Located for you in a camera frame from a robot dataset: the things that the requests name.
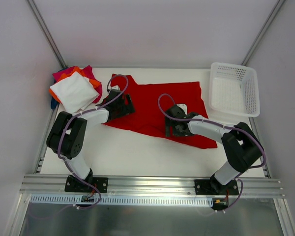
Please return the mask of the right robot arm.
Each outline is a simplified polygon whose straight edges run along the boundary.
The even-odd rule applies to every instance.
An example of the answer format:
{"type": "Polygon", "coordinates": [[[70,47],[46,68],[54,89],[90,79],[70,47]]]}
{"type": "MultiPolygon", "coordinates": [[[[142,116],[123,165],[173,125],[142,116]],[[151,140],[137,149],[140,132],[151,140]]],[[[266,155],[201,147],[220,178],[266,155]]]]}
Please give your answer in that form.
{"type": "Polygon", "coordinates": [[[166,135],[177,137],[203,136],[223,146],[227,161],[200,186],[207,194],[222,195],[231,188],[231,181],[249,169],[263,157],[265,151],[250,127],[240,122],[236,125],[223,125],[207,119],[198,113],[186,114],[178,105],[164,112],[166,135]]]}

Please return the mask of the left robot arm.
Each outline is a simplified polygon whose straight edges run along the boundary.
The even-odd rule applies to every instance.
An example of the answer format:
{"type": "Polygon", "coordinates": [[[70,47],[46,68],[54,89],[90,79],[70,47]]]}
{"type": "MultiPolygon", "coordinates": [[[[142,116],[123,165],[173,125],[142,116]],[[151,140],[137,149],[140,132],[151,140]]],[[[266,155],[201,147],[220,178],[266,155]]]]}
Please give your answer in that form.
{"type": "Polygon", "coordinates": [[[130,95],[111,89],[104,101],[95,108],[75,115],[65,111],[57,115],[46,145],[65,163],[81,191],[87,192],[93,186],[92,169],[82,154],[86,130],[134,112],[130,95]]]}

